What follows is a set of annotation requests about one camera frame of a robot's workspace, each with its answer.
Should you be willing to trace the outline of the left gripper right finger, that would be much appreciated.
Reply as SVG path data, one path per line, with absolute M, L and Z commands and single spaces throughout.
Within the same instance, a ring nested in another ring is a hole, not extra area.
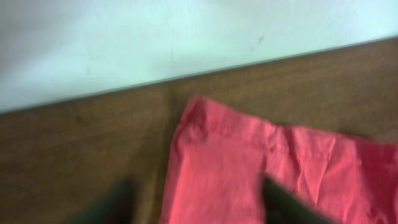
M 331 224 L 331 221 L 300 203 L 267 175 L 262 181 L 262 197 L 266 223 Z

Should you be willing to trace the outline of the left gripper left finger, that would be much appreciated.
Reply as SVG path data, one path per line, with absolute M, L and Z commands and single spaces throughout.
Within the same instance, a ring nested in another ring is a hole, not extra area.
M 137 182 L 122 180 L 100 200 L 67 220 L 67 224 L 130 224 L 137 207 Z

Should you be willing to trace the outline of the orange-red t-shirt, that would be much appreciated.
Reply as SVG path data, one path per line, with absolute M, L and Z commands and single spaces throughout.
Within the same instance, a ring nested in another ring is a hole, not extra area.
M 397 222 L 395 144 L 274 125 L 199 96 L 171 143 L 160 222 L 264 223 L 265 175 L 334 222 Z

